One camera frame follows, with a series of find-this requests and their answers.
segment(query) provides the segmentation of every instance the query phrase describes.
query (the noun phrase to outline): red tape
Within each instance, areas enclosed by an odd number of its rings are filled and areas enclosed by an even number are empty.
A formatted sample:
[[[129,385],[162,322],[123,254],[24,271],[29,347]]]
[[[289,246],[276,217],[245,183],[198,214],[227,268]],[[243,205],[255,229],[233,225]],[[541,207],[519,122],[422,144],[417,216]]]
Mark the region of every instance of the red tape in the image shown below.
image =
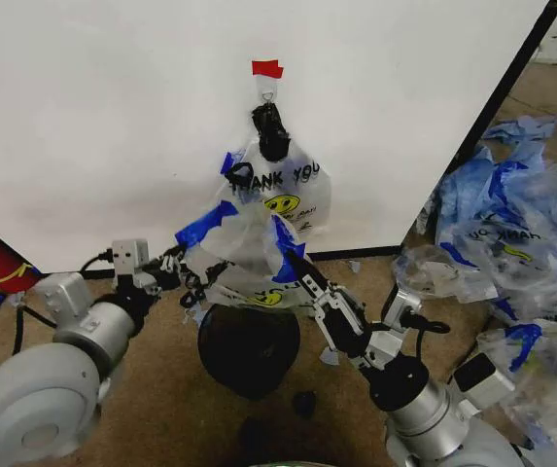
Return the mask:
[[[282,78],[284,68],[278,65],[278,60],[255,61],[252,60],[252,74],[263,75],[270,78]]]

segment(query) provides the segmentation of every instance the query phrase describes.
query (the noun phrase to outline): bag handle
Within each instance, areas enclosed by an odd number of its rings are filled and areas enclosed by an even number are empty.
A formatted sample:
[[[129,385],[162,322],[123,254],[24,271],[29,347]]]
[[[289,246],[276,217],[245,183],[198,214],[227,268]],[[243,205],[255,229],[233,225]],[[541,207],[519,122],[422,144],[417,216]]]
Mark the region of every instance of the bag handle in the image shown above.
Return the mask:
[[[242,168],[247,168],[247,173],[245,175],[236,173]],[[234,186],[244,189],[249,189],[252,184],[252,179],[255,176],[255,170],[252,168],[252,164],[249,162],[238,162],[234,164],[229,170],[224,174],[226,180],[232,183]]]

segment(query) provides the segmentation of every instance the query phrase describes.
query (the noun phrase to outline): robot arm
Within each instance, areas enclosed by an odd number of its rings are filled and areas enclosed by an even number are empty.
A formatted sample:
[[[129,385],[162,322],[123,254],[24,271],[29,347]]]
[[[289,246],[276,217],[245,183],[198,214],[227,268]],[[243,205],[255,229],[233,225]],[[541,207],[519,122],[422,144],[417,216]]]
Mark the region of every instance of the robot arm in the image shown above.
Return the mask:
[[[400,352],[410,328],[444,332],[441,323],[418,314],[418,297],[395,286],[382,321],[368,323],[364,305],[345,288],[297,255],[289,261],[313,299],[329,346],[347,354],[367,379],[371,400],[387,414],[386,449],[397,465],[525,465],[503,435],[473,417],[514,389],[485,354],[456,370],[450,386],[434,381],[420,358]]]
[[[112,294],[95,301],[76,272],[37,284],[55,334],[0,366],[0,467],[66,455],[87,438],[129,340],[161,290],[179,285],[176,252],[150,262],[146,240],[115,241],[112,250]]]

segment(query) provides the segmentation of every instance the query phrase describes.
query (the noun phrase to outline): yellow smiley face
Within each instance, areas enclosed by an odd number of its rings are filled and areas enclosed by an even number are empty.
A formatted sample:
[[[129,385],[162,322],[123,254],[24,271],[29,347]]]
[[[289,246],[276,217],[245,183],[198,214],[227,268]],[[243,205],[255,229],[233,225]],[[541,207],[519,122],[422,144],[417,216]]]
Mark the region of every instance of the yellow smiley face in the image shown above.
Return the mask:
[[[299,204],[299,198],[292,195],[279,195],[265,202],[265,207],[278,214],[293,211]]]
[[[271,294],[267,294],[267,295],[248,297],[246,300],[254,305],[274,306],[282,302],[282,294],[279,294],[278,292],[272,292]]]

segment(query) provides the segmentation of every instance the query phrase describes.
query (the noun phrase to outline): silver robot arm segment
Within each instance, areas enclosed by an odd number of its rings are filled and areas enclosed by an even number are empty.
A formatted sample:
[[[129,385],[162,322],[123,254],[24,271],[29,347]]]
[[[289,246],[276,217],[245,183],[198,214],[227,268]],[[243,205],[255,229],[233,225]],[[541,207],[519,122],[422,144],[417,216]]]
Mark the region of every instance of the silver robot arm segment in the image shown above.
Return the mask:
[[[37,284],[56,329],[53,343],[0,366],[0,467],[60,457],[87,438],[129,340],[162,288],[179,285],[172,261],[167,270],[149,261],[146,240],[115,241],[112,250],[112,294],[95,301],[76,272]]]

